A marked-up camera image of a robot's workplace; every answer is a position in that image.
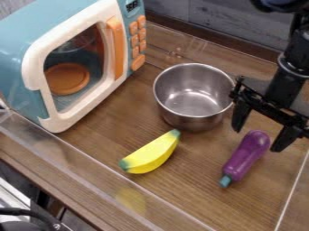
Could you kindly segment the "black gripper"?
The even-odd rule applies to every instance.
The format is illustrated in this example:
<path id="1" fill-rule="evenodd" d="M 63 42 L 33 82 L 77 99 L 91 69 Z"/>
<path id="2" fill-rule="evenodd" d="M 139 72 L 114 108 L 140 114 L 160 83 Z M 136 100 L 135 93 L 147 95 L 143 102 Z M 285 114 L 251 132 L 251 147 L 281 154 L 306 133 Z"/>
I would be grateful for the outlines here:
<path id="1" fill-rule="evenodd" d="M 238 76 L 235 87 L 230 91 L 230 98 L 234 102 L 231 116 L 231 128 L 238 133 L 245 125 L 251 111 L 274 120 L 283 125 L 278 136 L 271 144 L 271 152 L 282 152 L 298 138 L 309 133 L 309 102 L 298 95 L 289 106 L 266 97 L 266 90 L 270 82 Z"/>

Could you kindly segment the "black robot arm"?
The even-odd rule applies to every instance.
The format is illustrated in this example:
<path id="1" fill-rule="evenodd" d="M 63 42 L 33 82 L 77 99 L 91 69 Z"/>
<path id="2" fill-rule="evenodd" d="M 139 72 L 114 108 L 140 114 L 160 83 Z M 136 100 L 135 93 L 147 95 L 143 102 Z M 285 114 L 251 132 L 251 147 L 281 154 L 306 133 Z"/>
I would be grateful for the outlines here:
<path id="1" fill-rule="evenodd" d="M 269 80 L 237 77 L 230 98 L 234 102 L 231 127 L 239 132 L 254 110 L 282 129 L 270 151 L 281 152 L 298 138 L 309 139 L 309 101 L 302 99 L 302 88 L 309 82 L 309 0 L 250 0 L 265 13 L 293 14 L 290 40 L 278 55 L 278 69 Z"/>

